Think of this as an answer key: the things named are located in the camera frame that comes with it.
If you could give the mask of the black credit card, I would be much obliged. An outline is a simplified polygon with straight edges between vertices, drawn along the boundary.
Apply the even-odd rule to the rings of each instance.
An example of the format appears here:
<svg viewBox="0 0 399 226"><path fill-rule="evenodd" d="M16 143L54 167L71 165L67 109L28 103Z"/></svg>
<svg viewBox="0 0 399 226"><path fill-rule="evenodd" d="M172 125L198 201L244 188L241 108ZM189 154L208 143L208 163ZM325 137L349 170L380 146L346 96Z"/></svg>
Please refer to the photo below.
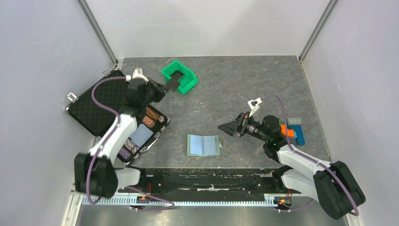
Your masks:
<svg viewBox="0 0 399 226"><path fill-rule="evenodd" d="M171 90L172 92L176 92L177 89L180 86L180 82L179 80L177 80L176 78L171 78L166 84L165 86Z"/></svg>

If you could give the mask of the green card holder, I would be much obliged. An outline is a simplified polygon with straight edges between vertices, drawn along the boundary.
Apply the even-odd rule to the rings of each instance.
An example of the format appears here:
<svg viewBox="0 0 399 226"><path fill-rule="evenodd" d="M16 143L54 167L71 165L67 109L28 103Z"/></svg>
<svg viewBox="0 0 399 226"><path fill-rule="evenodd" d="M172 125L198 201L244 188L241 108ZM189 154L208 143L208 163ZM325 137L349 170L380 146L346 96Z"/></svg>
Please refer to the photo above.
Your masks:
<svg viewBox="0 0 399 226"><path fill-rule="evenodd" d="M219 136L187 135L187 155L191 157L220 156Z"/></svg>

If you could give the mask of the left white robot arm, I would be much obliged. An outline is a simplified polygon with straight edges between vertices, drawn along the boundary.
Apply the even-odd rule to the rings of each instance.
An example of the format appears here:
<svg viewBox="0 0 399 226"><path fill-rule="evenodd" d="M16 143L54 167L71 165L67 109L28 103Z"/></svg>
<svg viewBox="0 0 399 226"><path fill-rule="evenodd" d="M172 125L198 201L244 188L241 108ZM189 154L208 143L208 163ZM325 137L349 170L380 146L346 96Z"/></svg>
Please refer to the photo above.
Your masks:
<svg viewBox="0 0 399 226"><path fill-rule="evenodd" d="M74 159L74 179L77 192L85 193L89 202L95 204L92 196L98 199L111 198L117 190L131 186L142 192L148 186L148 179L140 175L138 169L125 167L115 169L114 161L128 137L138 128L146 115L146 108L153 102L160 102L168 91L175 92L179 82L168 81L162 85L140 75L134 78L118 77L128 84L124 105L120 110L100 103L95 97L96 89L114 77L106 78L94 85L91 98L101 109L115 115L115 120L100 141L87 153L79 153Z"/></svg>

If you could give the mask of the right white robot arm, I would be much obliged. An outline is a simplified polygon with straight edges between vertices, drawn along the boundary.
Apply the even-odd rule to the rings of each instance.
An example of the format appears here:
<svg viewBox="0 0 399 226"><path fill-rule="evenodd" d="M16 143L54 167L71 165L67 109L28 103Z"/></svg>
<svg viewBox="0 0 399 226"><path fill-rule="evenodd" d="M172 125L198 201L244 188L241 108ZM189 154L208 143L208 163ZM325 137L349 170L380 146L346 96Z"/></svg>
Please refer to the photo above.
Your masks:
<svg viewBox="0 0 399 226"><path fill-rule="evenodd" d="M347 214L357 216L358 206L366 202L366 196L344 162L331 163L300 151L287 141L286 129L273 115L257 122L249 113L240 113L218 129L232 137L250 135L264 142L265 154L283 165L272 174L271 184L277 192L298 191L317 201L335 220Z"/></svg>

